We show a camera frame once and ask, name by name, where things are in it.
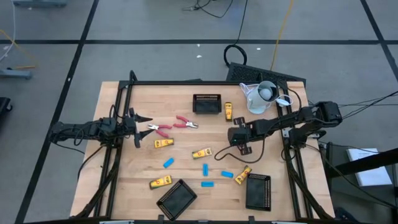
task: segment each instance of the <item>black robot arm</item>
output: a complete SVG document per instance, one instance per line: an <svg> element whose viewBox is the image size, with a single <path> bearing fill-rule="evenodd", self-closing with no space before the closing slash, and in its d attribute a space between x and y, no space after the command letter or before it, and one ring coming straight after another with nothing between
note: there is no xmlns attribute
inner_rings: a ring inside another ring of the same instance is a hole
<svg viewBox="0 0 398 224"><path fill-rule="evenodd" d="M57 143L67 139L81 141L82 139L97 140L101 144L112 144L115 139L123 136L134 136L134 144L140 147L140 140L153 130L137 131L136 122L151 121L152 118L145 118L134 113L134 109L129 109L129 116L123 117L119 123L116 118L100 118L96 121L89 121L84 124L65 124L57 122L51 127L50 141Z"/></svg>
<svg viewBox="0 0 398 224"><path fill-rule="evenodd" d="M238 128L228 129L228 141L231 146L238 146L242 155L250 154L251 148L246 143L263 140L277 130L289 128L292 125L305 123L300 128L289 130L289 140L293 147L302 148L309 135L321 128L330 128L342 122L338 105L331 101L322 101L314 106L306 106L300 110L275 119L257 119L245 123L244 118L235 118Z"/></svg>

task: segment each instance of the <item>black mesh container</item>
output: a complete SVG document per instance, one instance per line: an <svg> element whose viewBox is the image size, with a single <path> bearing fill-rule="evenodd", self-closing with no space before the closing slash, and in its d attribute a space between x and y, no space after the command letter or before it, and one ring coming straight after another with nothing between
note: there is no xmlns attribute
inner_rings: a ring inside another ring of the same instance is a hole
<svg viewBox="0 0 398 224"><path fill-rule="evenodd" d="M221 112L221 95L194 94L192 106L196 114L218 114Z"/></svg>
<svg viewBox="0 0 398 224"><path fill-rule="evenodd" d="M229 66L226 81L239 81L239 82L271 81L273 83L278 83L278 81L282 82L292 81L292 82L303 82L305 86L306 79L232 62L231 65Z"/></svg>
<svg viewBox="0 0 398 224"><path fill-rule="evenodd" d="M246 208L271 211L271 177L249 174L246 183Z"/></svg>
<svg viewBox="0 0 398 224"><path fill-rule="evenodd" d="M169 220L174 221L196 198L193 190L180 179L156 204Z"/></svg>

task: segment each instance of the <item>wooden table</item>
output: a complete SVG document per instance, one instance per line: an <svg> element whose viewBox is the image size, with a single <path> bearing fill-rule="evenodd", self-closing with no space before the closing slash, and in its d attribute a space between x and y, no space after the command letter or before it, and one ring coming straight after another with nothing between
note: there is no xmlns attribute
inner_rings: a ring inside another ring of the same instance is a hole
<svg viewBox="0 0 398 224"><path fill-rule="evenodd" d="M94 119L106 117L116 98L118 82L103 82L99 93L98 104ZM303 106L307 105L307 96L303 83L291 82L289 87L301 97ZM245 208L246 183L238 185L233 179L220 175L222 170L233 172L236 176L241 173L244 163L227 156L222 161L216 161L212 156L193 160L191 152L211 147L214 152L228 146L226 132L233 124L226 122L224 111L218 115L197 115L192 112L192 95L195 93L218 93L222 95L223 105L229 101L233 103L233 116L244 116L246 121L277 117L275 103L264 114L251 114L246 108L246 99L239 86L209 86L209 85L135 85L132 89L130 107L141 116L153 118L153 121L139 124L140 130L146 130L146 125L173 124L177 122L175 115L184 116L199 124L198 129L173 128L165 132L173 137L173 146L154 148L154 140L161 137L151 133L141 142L141 148L134 147L133 139L125 139L118 184L113 207L113 219L156 220L162 214L156 201L163 196L171 185L150 190L151 180L171 175L173 182L183 179L198 195L198 198L185 210L178 220L248 220L254 215L256 220L294 220L292 199L288 181L286 165L280 158L283 148L280 131L266 139L265 153L262 159L250 164L252 173L271 176L272 204L271 212L248 210ZM290 96L295 102L296 96ZM292 105L297 110L298 103ZM308 140L308 144L316 146L316 140ZM251 142L253 153L244 156L247 161L257 159L261 153L262 141ZM89 141L86 155L91 155L99 146L99 142ZM239 151L234 147L229 150L235 155ZM305 148L301 150L305 168L308 189L327 213L334 216L325 173L319 152ZM103 165L105 150L92 158L82 170L76 188L71 215L82 210L99 186L101 166ZM175 162L167 169L163 163L173 157ZM202 165L209 166L209 176L202 174ZM202 188L200 182L211 180L215 182L213 188ZM302 194L297 188L301 214L305 217ZM108 193L104 194L103 209L105 213Z"/></svg>

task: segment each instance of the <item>red-handled pliers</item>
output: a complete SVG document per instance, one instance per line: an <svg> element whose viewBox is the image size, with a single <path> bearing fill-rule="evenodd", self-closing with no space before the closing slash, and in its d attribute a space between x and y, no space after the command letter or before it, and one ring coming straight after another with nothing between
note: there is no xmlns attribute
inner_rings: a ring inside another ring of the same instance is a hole
<svg viewBox="0 0 398 224"><path fill-rule="evenodd" d="M149 129L154 129L157 134L159 134L165 138L168 138L169 135L164 133L163 131L159 131L159 129L161 129L161 128L172 129L172 127L170 125L166 125L166 124L160 124L160 125L148 124L147 127Z"/></svg>
<svg viewBox="0 0 398 224"><path fill-rule="evenodd" d="M176 118L184 121L185 124L173 124L174 127L177 127L177 128L186 128L186 127L198 128L199 127L198 124L195 124L194 122L189 121L187 118L184 118L183 116L177 115Z"/></svg>

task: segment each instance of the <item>small blue block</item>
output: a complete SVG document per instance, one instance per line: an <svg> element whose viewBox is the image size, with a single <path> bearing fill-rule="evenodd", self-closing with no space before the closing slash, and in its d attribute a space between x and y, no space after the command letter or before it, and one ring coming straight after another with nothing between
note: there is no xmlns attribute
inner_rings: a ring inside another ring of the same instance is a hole
<svg viewBox="0 0 398 224"><path fill-rule="evenodd" d="M221 171L221 175L224 177L229 177L229 178L233 178L234 174L228 171Z"/></svg>
<svg viewBox="0 0 398 224"><path fill-rule="evenodd" d="M214 182L213 181L203 181L201 183L202 187L214 187Z"/></svg>
<svg viewBox="0 0 398 224"><path fill-rule="evenodd" d="M209 175L209 167L207 164L203 165L203 175L207 177Z"/></svg>
<svg viewBox="0 0 398 224"><path fill-rule="evenodd" d="M166 161L166 162L163 164L163 166L164 166L165 168L168 168L171 164L173 164L173 162L174 162L174 159L173 159L173 158L170 158L168 161Z"/></svg>

